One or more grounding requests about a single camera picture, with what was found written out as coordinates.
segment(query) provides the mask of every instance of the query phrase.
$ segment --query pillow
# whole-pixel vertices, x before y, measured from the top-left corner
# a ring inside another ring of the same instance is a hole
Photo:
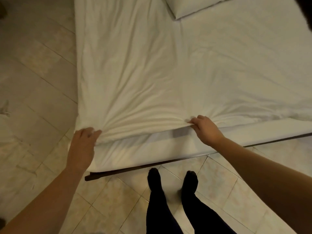
[[[176,19],[224,0],[166,0]]]

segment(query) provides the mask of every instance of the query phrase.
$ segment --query hand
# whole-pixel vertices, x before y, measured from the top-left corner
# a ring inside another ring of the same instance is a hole
[[[69,148],[66,168],[84,173],[93,160],[94,146],[101,133],[101,130],[94,132],[92,127],[77,130]]]
[[[225,138],[218,127],[208,117],[198,115],[197,118],[192,118],[189,123],[194,124],[191,127],[195,130],[197,137],[208,146],[214,147]]]

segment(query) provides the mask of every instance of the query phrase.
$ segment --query person's right leg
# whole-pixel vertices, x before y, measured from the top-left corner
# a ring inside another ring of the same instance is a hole
[[[220,216],[195,195],[198,179],[195,172],[188,171],[182,186],[182,205],[184,212],[192,224],[195,234],[235,232],[220,218]]]
[[[150,202],[146,213],[146,234],[183,234],[179,224],[171,214],[165,193],[161,187],[160,174],[156,168],[147,177],[151,189]]]

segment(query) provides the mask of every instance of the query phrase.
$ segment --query black leggings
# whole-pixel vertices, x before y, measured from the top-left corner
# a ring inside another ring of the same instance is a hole
[[[220,216],[202,203],[195,194],[182,199],[186,216],[192,224],[195,234],[222,233],[236,234]],[[183,234],[179,224],[171,214],[163,193],[151,192],[146,214],[146,233]]]

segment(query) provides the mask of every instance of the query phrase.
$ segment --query white mattress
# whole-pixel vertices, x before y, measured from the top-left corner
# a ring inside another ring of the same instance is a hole
[[[185,120],[250,145],[312,132],[312,36],[294,0],[231,0],[173,21],[162,0],[75,0],[89,171],[213,153]]]

